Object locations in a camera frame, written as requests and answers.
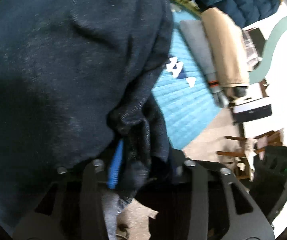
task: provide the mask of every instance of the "rolled tan cloth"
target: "rolled tan cloth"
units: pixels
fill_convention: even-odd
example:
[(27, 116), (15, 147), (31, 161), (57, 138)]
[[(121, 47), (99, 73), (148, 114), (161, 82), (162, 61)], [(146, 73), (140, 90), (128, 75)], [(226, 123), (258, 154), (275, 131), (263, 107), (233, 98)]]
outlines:
[(201, 14), (205, 32), (212, 48), (217, 76), (222, 87), (249, 85), (249, 67), (241, 29), (218, 8)]

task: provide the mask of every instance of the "chair leg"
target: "chair leg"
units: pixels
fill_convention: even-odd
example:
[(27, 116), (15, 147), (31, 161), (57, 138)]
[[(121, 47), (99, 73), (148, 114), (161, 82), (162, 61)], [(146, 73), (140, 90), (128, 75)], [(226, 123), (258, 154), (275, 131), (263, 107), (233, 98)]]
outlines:
[(265, 150), (266, 150), (266, 148), (263, 147), (263, 148), (261, 148), (261, 149), (255, 150), (254, 152), (255, 152), (256, 154), (259, 154), (260, 152), (264, 152)]
[(247, 141), (247, 138), (244, 137), (235, 137), (235, 136), (225, 136), (226, 139), (235, 140), (235, 141)]
[(231, 157), (245, 157), (244, 152), (217, 152), (217, 154)]

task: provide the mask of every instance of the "wooden chair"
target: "wooden chair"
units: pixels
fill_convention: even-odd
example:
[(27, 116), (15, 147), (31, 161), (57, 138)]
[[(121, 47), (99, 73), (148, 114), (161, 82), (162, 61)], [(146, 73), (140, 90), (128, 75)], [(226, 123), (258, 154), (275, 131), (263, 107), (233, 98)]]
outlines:
[[(264, 138), (265, 136), (267, 136), (266, 146), (267, 145), (282, 146), (279, 131), (269, 131), (269, 132), (266, 132), (264, 134), (261, 134), (261, 135), (255, 137), (255, 139), (258, 140), (260, 138)], [(236, 152), (220, 152), (220, 151), (218, 151), (217, 154), (242, 158), (241, 162), (243, 162), (245, 164), (245, 170), (241, 171), (239, 168), (236, 168), (234, 170), (234, 173), (235, 173), (237, 179), (248, 179), (248, 178), (250, 178), (250, 173), (251, 173), (250, 166), (249, 166), (247, 158), (245, 158), (246, 157), (246, 155), (245, 155), (245, 143), (247, 141), (247, 138), (245, 138), (245, 137), (234, 137), (234, 136), (225, 136), (225, 138), (230, 139), (230, 140), (239, 141), (241, 150), (236, 151)], [(254, 152), (256, 154), (259, 154), (260, 152), (263, 152), (264, 150), (265, 150), (265, 147), (262, 147), (260, 149), (255, 150)]]
[[(261, 135), (255, 137), (255, 139), (258, 140), (258, 139), (263, 138), (265, 136), (268, 137), (267, 145), (282, 146), (279, 131), (269, 131), (269, 132), (266, 132), (264, 134), (261, 134)], [(245, 138), (245, 137), (234, 137), (234, 136), (225, 136), (225, 138), (230, 139), (230, 140), (239, 141), (241, 151), (238, 151), (238, 152), (220, 152), (220, 151), (218, 151), (217, 152), (218, 155), (240, 157), (240, 158), (245, 157), (245, 142), (247, 141), (247, 138)], [(265, 150), (265, 147), (262, 147), (260, 149), (255, 150), (255, 153), (258, 154), (260, 152), (263, 152), (264, 150)]]

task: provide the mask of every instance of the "white wall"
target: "white wall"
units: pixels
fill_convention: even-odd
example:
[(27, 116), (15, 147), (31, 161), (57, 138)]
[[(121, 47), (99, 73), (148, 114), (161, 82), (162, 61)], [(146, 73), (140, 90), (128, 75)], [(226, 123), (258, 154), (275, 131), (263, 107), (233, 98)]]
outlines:
[[(272, 25), (275, 25), (274, 21), (283, 18), (281, 13), (286, 16), (287, 10), (281, 9), (280, 14), (273, 20), (269, 19), (265, 22), (271, 26), (260, 27), (265, 37), (271, 33)], [(270, 117), (245, 123), (246, 137), (254, 137), (269, 130), (287, 128), (287, 31), (281, 36), (276, 46), (266, 80), (270, 83), (266, 91), (272, 101), (273, 114)], [(287, 202), (273, 225), (275, 226), (275, 236), (278, 237), (287, 227)]]

